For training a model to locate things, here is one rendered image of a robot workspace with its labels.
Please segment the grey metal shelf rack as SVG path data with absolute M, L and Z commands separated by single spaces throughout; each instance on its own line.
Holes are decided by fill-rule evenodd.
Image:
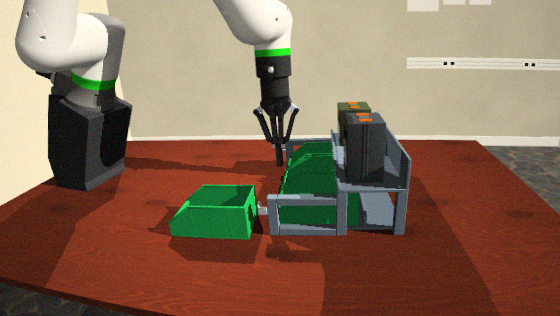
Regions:
M 258 215 L 268 214 L 270 235 L 346 236 L 346 230 L 381 229 L 392 229 L 394 235 L 404 234 L 412 159 L 387 125 L 384 181 L 380 183 L 346 183 L 343 146 L 338 132 L 333 135 L 333 129 L 331 138 L 289 139 L 282 148 L 286 152 L 286 168 L 293 146 L 306 142 L 332 142 L 337 197 L 336 194 L 280 194 L 281 188 L 278 195 L 268 194 L 267 207 L 262 207 L 260 201 L 257 207 Z M 396 192 L 394 206 L 388 192 Z M 347 225 L 347 193 L 360 193 L 358 225 Z M 336 224 L 280 224 L 279 206 L 336 206 Z

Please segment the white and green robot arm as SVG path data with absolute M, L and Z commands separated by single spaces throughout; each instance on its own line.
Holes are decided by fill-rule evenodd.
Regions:
M 291 75 L 292 16 L 282 2 L 213 2 L 232 34 L 254 45 L 257 78 Z M 126 28 L 107 14 L 78 14 L 78 5 L 79 0 L 24 0 L 15 48 L 26 66 L 50 79 L 52 94 L 80 110 L 109 111 L 118 103 L 115 83 Z

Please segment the green bin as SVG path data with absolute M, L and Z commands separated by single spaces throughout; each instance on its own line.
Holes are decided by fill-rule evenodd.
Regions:
M 333 156 L 303 156 L 285 170 L 281 188 L 300 174 L 335 173 Z
M 323 154 L 324 153 L 324 154 Z M 296 161 L 303 156 L 333 156 L 332 142 L 306 142 L 296 151 L 294 151 L 289 158 L 289 168 Z M 286 168 L 286 169 L 287 169 Z
M 280 194 L 336 194 L 335 173 L 300 174 Z M 347 193 L 347 225 L 358 225 L 359 193 Z M 279 206 L 280 224 L 336 224 L 336 206 Z
M 255 185 L 202 185 L 176 214 L 173 236 L 249 239 L 258 215 Z

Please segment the olive green tool case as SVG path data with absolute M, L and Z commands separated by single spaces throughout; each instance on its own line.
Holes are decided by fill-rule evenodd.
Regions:
M 338 133 L 340 146 L 343 146 L 343 124 L 344 113 L 371 113 L 372 110 L 367 102 L 338 102 L 339 111 L 339 124 L 340 124 L 340 137 Z

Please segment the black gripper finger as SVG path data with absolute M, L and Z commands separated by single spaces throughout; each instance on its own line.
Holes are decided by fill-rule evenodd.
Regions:
M 297 115 L 297 113 L 299 112 L 299 109 L 300 109 L 298 106 L 295 106 L 293 104 L 291 104 L 290 108 L 291 108 L 290 112 L 292 114 L 291 114 L 289 125 L 288 125 L 288 128 L 287 128 L 286 136 L 284 137 L 283 110 L 282 110 L 282 105 L 281 104 L 278 105 L 278 152 L 279 152 L 279 166 L 280 167 L 283 166 L 283 151 L 282 151 L 282 148 L 285 147 L 286 142 L 288 142 L 289 139 L 290 139 L 294 119 L 295 119 L 295 116 Z M 282 153 L 282 157 L 281 157 L 281 153 Z
M 255 108 L 253 113 L 259 120 L 259 123 L 261 125 L 261 128 L 263 130 L 267 142 L 271 142 L 272 147 L 276 149 L 276 163 L 277 163 L 277 167 L 280 167 L 279 152 L 278 152 L 278 132 L 277 132 L 276 116 L 274 117 L 273 105 L 268 106 L 268 111 L 269 111 L 269 117 L 271 122 L 272 136 L 267 126 L 267 123 L 265 121 L 265 118 L 262 114 L 263 113 L 262 107 L 259 106 Z

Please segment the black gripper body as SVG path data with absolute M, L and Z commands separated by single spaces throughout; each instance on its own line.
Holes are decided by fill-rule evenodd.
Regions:
M 291 99 L 289 96 L 289 78 L 279 79 L 262 79 L 260 78 L 261 86 L 261 102 L 260 106 L 269 116 L 268 106 L 273 105 L 274 117 L 278 116 L 278 105 L 282 105 L 283 116 L 286 114 L 291 106 Z M 278 97 L 278 98 L 276 98 Z

